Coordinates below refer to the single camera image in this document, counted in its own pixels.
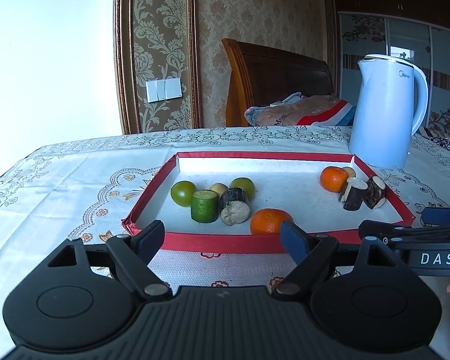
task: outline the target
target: triangular cutout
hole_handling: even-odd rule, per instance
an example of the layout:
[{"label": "triangular cutout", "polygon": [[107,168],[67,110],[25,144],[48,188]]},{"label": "triangular cutout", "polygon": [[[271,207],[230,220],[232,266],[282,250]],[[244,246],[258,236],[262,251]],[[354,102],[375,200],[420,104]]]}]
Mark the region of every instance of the triangular cutout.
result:
[{"label": "triangular cutout", "polygon": [[377,245],[371,245],[368,250],[368,261],[369,266],[387,266],[394,267],[396,262],[392,261],[383,250]]},{"label": "triangular cutout", "polygon": [[59,266],[76,266],[77,259],[75,258],[75,248],[71,245],[64,247],[60,253],[48,263],[50,268]]}]

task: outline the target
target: white kettle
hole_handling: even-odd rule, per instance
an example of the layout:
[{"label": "white kettle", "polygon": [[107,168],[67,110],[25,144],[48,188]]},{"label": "white kettle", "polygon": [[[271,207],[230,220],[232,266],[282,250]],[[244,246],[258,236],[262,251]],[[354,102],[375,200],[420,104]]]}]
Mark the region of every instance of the white kettle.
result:
[{"label": "white kettle", "polygon": [[[427,112],[425,74],[414,64],[389,55],[366,55],[358,66],[362,85],[349,150],[374,167],[401,169],[410,139]],[[418,87],[415,114],[414,83]]]}]

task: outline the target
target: green cherry tomato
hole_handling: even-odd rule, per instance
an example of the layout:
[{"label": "green cherry tomato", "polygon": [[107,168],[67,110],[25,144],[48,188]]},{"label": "green cherry tomato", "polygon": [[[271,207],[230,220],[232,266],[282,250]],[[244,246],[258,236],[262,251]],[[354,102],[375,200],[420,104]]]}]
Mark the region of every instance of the green cherry tomato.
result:
[{"label": "green cherry tomato", "polygon": [[242,188],[247,194],[248,200],[255,196],[255,185],[253,181],[246,177],[239,177],[230,183],[230,188]]},{"label": "green cherry tomato", "polygon": [[192,204],[193,192],[196,190],[195,184],[191,181],[179,181],[178,183],[175,183],[170,190],[170,196],[179,206],[190,207]]}]

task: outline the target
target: table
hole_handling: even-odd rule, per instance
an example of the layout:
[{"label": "table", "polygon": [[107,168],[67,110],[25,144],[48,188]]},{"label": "table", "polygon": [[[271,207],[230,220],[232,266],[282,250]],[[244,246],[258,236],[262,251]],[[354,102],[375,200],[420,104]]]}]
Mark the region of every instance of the table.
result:
[{"label": "table", "polygon": [[[0,357],[13,347],[1,317],[8,293],[68,235],[99,243],[123,233],[120,220],[157,169],[177,151],[347,153],[349,137],[348,127],[164,131],[49,145],[20,160],[0,178]],[[416,227],[424,207],[450,206],[450,152],[421,136],[412,138],[404,169],[375,171],[417,216]],[[254,269],[238,274],[242,266]],[[150,264],[174,290],[179,284],[270,288],[293,266],[287,255],[165,250]],[[443,305],[432,347],[450,359],[450,295],[445,292],[449,279],[424,280]]]}]

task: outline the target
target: orange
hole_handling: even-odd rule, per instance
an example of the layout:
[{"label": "orange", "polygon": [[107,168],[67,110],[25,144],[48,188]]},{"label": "orange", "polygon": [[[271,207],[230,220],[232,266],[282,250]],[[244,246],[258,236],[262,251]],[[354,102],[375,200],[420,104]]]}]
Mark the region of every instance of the orange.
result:
[{"label": "orange", "polygon": [[258,210],[250,220],[250,233],[253,235],[279,234],[283,221],[291,220],[292,216],[283,210],[276,208],[264,208]]},{"label": "orange", "polygon": [[347,179],[348,172],[336,166],[328,166],[322,170],[320,185],[330,192],[341,192]]}]

